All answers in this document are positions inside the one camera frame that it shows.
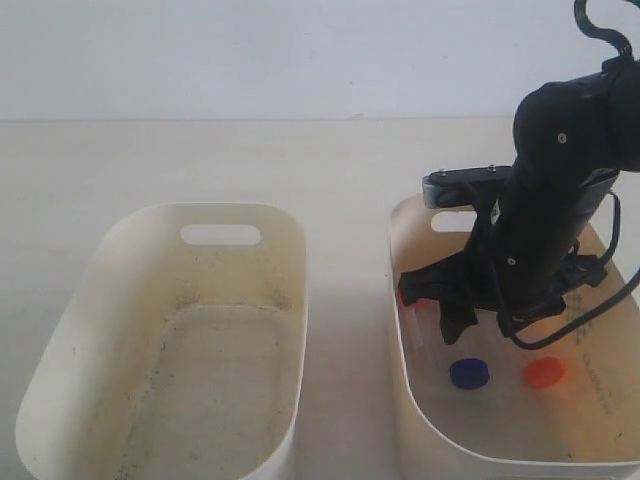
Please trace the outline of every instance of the bin handle hole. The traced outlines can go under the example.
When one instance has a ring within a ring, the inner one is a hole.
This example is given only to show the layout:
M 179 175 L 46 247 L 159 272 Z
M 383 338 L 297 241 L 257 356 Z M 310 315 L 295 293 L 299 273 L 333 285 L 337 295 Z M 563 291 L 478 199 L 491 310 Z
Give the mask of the bin handle hole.
M 189 245 L 257 245 L 261 237 L 253 225 L 219 224 L 187 225 L 180 236 Z
M 439 212 L 431 218 L 434 232 L 470 232 L 476 212 Z

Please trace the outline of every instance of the blue bottle cap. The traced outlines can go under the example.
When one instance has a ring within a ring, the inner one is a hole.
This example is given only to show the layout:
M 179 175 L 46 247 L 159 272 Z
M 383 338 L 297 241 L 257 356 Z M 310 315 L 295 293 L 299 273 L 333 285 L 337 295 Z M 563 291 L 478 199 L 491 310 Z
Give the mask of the blue bottle cap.
M 451 383 L 463 390 L 475 390 L 484 387 L 491 375 L 486 362 L 479 358 L 463 358 L 449 367 Z

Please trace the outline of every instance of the white wall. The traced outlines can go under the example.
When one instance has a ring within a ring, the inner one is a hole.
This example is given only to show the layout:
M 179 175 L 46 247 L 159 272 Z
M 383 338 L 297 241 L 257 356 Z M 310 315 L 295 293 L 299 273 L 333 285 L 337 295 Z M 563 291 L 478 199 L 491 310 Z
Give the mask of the white wall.
M 0 0 L 0 119 L 511 114 L 541 83 L 613 54 L 582 37 L 572 5 Z M 621 0 L 589 8 L 640 32 Z

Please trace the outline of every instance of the table surface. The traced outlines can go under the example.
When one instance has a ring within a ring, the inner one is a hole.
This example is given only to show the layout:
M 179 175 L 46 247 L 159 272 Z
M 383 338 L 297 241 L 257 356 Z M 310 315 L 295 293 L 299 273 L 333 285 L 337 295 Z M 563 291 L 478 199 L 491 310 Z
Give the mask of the table surface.
M 401 478 L 385 329 L 389 214 L 434 169 L 511 164 L 511 119 L 0 123 L 0 156 L 0 478 L 31 478 L 15 417 L 98 242 L 130 212 L 175 201 L 265 202 L 300 220 L 310 305 L 297 478 Z M 625 221 L 640 207 L 634 182 L 616 185 L 627 278 L 640 263 L 638 226 Z M 594 224 L 608 236 L 601 210 Z

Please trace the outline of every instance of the white plastic bin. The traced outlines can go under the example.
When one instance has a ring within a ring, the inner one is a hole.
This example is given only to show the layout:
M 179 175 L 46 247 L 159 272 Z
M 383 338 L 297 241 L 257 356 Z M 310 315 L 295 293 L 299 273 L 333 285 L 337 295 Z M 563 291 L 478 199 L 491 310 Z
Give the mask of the white plastic bin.
M 306 325 L 290 215 L 134 213 L 51 337 L 18 415 L 20 457 L 38 480 L 291 480 Z
M 404 271 L 459 251 L 468 231 L 432 229 L 440 211 L 417 195 L 401 203 L 390 225 L 393 314 L 389 339 L 402 464 L 408 480 L 622 479 L 640 468 L 640 315 L 632 297 L 552 346 L 521 350 L 500 334 L 494 315 L 481 315 L 459 343 L 440 339 L 437 303 L 405 309 L 395 287 Z M 601 254 L 588 227 L 581 251 Z M 570 294 L 562 316 L 521 336 L 540 338 L 617 291 L 614 265 L 598 289 Z M 464 357 L 487 362 L 484 387 L 460 390 L 448 367 Z M 555 356 L 565 377 L 532 389 L 522 369 Z

